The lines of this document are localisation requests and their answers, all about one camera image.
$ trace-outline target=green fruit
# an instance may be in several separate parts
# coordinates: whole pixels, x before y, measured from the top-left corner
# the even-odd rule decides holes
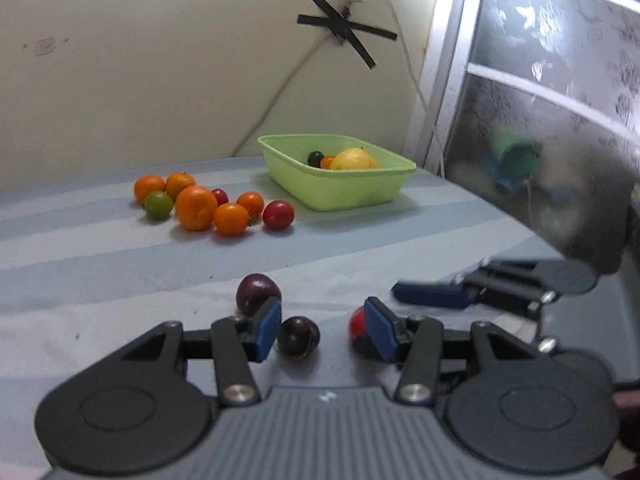
[[[146,196],[143,206],[152,220],[165,220],[174,208],[174,201],[164,191],[152,191]]]

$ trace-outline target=striped tablecloth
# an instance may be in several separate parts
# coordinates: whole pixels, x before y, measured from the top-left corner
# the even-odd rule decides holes
[[[150,224],[132,202],[144,173],[189,171],[233,199],[258,190],[296,208],[293,229],[241,238],[185,232],[175,220]],[[393,385],[395,370],[362,363],[348,348],[348,315],[376,295],[402,314],[389,289],[398,279],[437,280],[482,257],[556,255],[536,235],[458,186],[428,173],[408,179],[385,205],[317,213],[290,199],[261,158],[127,171],[0,197],[0,479],[35,480],[48,469],[33,415],[52,387],[167,319],[206,328],[234,311],[239,280],[263,272],[280,286],[284,316],[319,323],[313,358],[292,364],[272,352],[254,371],[270,384]],[[523,321],[478,306],[429,311],[447,327],[494,319],[522,338]],[[210,364],[190,379],[212,390]]]

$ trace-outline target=gray ribbed plate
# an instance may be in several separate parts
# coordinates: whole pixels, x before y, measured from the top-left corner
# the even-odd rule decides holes
[[[47,480],[85,476],[56,470]],[[274,388],[261,404],[223,412],[189,455],[136,480],[507,480],[467,454],[430,410],[381,388]],[[555,476],[604,480],[596,467]]]

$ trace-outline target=screw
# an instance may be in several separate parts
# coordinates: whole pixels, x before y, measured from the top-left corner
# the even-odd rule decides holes
[[[231,402],[248,402],[255,398],[256,391],[248,384],[232,384],[227,386],[222,394]]]
[[[558,339],[555,337],[545,337],[538,343],[538,351],[543,354],[553,354],[558,348]]]
[[[424,402],[431,397],[431,389],[424,384],[406,384],[400,388],[399,395],[407,402]]]
[[[551,303],[557,296],[558,295],[554,291],[548,290],[542,296],[540,296],[540,303]]]

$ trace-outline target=green plastic container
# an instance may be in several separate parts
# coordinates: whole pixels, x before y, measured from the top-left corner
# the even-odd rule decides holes
[[[393,200],[415,163],[370,142],[329,134],[268,135],[258,139],[269,173],[277,184],[316,211],[353,209]],[[320,170],[306,163],[319,150],[336,155],[361,147],[376,159],[377,170]]]

